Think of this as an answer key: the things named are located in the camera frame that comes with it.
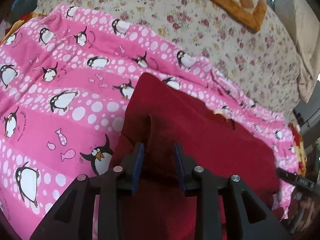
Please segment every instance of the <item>penguin print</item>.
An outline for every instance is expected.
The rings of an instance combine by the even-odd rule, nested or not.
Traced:
[[[278,140],[281,140],[282,139],[282,132],[280,130],[276,130],[276,138]]]
[[[42,70],[44,74],[43,74],[42,81],[51,82],[52,80],[54,80],[57,76],[57,67],[58,67],[58,62],[56,63],[56,66],[54,68],[45,69],[43,67]]]
[[[0,68],[0,81],[3,82],[6,89],[10,82],[18,75],[18,72],[12,67],[14,67],[14,65],[3,65]]]
[[[115,34],[120,33],[126,35],[130,25],[131,23],[121,21],[120,19],[115,19],[112,22],[112,28]]]
[[[133,61],[135,61],[140,67],[148,67],[148,63],[146,61],[147,52],[145,52],[144,56],[138,56],[137,58],[132,58]]]
[[[222,109],[225,111],[225,113],[228,113],[228,114],[231,114],[232,112],[228,105],[223,106]]]
[[[87,61],[87,65],[90,67],[105,67],[106,65],[108,65],[109,63],[109,59],[108,58],[103,58],[103,57],[92,57],[89,58]]]
[[[172,87],[175,90],[179,90],[181,87],[180,81],[175,81],[173,77],[169,77],[163,80],[169,87]]]
[[[5,44],[10,45],[11,43],[13,43],[17,37],[18,32],[19,32],[19,30],[16,33],[11,34],[11,36],[9,38],[7,38]]]
[[[55,34],[48,28],[42,28],[40,30],[39,42],[42,41],[45,45],[53,38]]]
[[[76,10],[78,9],[78,7],[75,6],[71,6],[68,11],[67,11],[67,16],[66,18],[68,19],[68,17],[72,18],[75,15]]]
[[[35,171],[34,169],[27,167],[27,163],[28,162],[26,162],[22,167],[17,168],[15,177],[22,200],[24,201],[24,197],[26,197],[35,204],[36,207],[38,207],[36,194],[37,179],[40,175],[39,169]]]
[[[120,86],[113,86],[113,89],[119,89],[120,94],[124,99],[131,99],[132,94],[134,92],[134,87],[131,84],[131,80],[129,79],[129,83],[121,84]]]
[[[83,32],[79,32],[78,35],[73,35],[76,38],[76,43],[81,47],[87,43],[87,34],[85,33],[87,30],[87,26],[85,27]]]
[[[197,58],[196,57],[190,57],[188,54],[186,54],[184,51],[180,50],[177,53],[177,59],[179,66],[184,66],[186,69],[190,69],[194,63],[196,63]]]
[[[92,170],[97,176],[104,174],[108,170],[113,155],[113,151],[110,149],[109,138],[106,134],[105,136],[106,143],[104,146],[95,147],[91,154],[80,153],[85,160],[91,162]]]
[[[5,137],[11,137],[15,130],[16,130],[16,127],[17,127],[17,111],[18,111],[19,107],[17,108],[17,110],[14,112],[14,113],[10,113],[8,115],[7,118],[4,117],[4,121],[5,121],[5,124],[4,124],[4,136]]]
[[[68,106],[72,102],[72,100],[78,95],[78,91],[76,92],[68,92],[63,91],[58,95],[55,95],[50,99],[51,111],[53,112],[55,108],[63,109],[65,112],[68,109]]]

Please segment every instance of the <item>red towel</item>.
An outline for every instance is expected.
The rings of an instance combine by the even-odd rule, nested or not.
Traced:
[[[178,189],[175,142],[213,174],[238,174],[269,207],[279,191],[273,152],[267,145],[150,74],[143,74],[136,85],[110,167],[119,165],[137,142],[145,144],[145,157],[136,195],[121,200],[126,239],[194,238],[196,198],[186,198]]]

